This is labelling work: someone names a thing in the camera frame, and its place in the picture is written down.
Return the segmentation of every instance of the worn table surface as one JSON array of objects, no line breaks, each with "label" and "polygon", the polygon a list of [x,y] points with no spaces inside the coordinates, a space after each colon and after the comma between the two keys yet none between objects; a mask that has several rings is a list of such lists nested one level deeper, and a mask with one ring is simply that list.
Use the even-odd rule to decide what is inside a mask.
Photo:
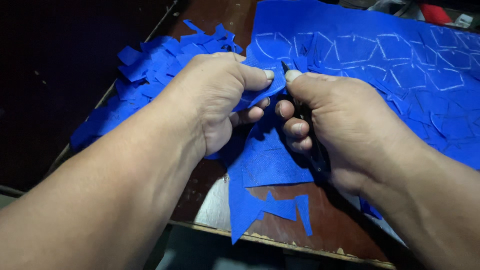
[{"label": "worn table surface", "polygon": [[[171,14],[159,34],[175,38],[192,34],[193,31],[182,23],[184,19],[192,20],[207,34],[212,34],[215,26],[222,23],[236,34],[235,42],[246,48],[250,43],[255,8],[255,0],[180,2],[172,12],[179,12],[179,16]],[[220,162],[201,161],[187,183],[171,222],[228,235],[230,211],[225,173]],[[306,236],[298,213],[297,221],[265,213],[264,219],[255,221],[243,239],[386,268],[393,268],[391,263],[398,268],[419,267],[407,248],[369,222],[329,186],[317,187],[314,183],[307,183],[249,190],[260,199],[265,199],[268,191],[275,199],[293,199],[308,194],[313,235]]]}]

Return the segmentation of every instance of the fingernail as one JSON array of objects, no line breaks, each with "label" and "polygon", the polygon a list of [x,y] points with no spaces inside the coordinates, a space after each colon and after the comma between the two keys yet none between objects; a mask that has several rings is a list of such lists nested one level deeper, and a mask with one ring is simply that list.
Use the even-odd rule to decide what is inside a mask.
[{"label": "fingernail", "polygon": [[275,77],[275,74],[271,70],[264,70],[265,75],[267,75],[267,80],[273,80]]},{"label": "fingernail", "polygon": [[302,75],[300,71],[291,69],[285,73],[285,79],[287,80],[287,83],[291,83],[300,75]]},{"label": "fingernail", "polygon": [[297,135],[302,135],[302,132],[301,132],[301,127],[303,126],[302,123],[298,123],[298,124],[294,124],[292,126],[292,131],[293,133],[297,134]]},{"label": "fingernail", "polygon": [[281,117],[284,117],[283,114],[282,114],[282,103],[280,103],[278,105],[278,107],[276,108],[276,113],[280,114]]}]

